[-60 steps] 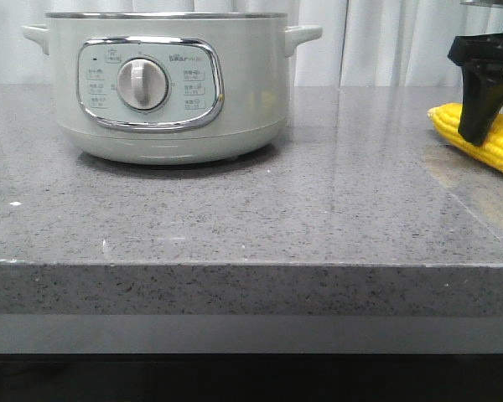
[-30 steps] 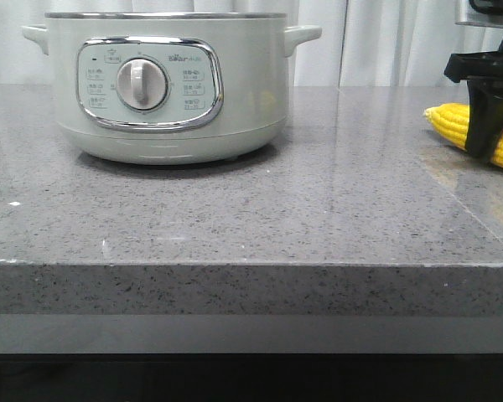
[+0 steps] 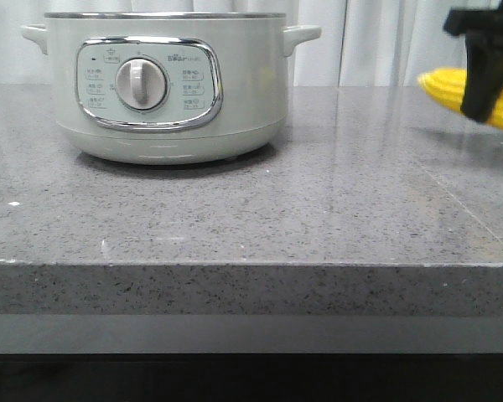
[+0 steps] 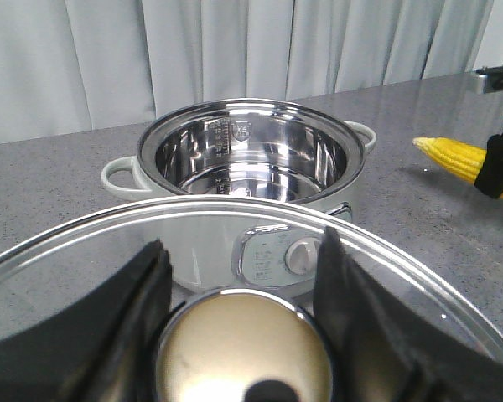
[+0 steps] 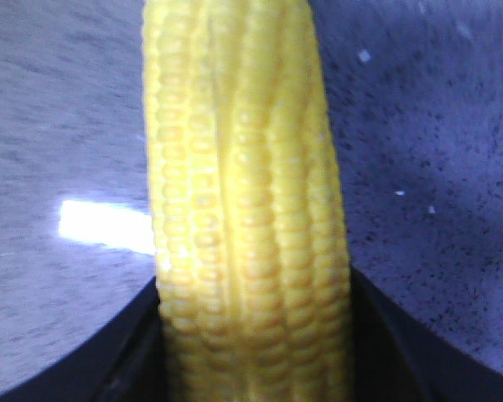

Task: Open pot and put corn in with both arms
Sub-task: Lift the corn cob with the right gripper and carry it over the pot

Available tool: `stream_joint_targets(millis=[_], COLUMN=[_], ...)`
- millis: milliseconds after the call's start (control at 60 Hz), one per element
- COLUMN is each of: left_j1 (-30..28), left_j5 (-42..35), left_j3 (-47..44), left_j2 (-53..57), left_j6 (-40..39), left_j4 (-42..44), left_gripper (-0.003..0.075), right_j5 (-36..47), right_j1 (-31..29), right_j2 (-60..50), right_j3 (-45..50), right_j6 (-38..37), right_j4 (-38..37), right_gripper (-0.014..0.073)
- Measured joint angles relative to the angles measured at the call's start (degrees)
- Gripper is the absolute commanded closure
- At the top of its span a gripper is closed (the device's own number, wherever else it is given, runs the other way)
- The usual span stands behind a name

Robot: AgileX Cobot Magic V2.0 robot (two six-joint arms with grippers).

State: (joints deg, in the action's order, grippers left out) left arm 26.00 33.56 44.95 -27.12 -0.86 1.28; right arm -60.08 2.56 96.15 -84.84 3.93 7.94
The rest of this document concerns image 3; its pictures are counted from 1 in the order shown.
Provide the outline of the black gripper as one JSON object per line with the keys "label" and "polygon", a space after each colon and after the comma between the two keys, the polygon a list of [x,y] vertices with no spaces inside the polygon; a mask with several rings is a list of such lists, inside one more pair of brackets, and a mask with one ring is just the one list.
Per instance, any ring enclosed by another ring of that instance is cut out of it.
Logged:
{"label": "black gripper", "polygon": [[451,8],[443,31],[464,37],[467,73],[460,110],[487,122],[503,91],[503,1],[496,8]]}

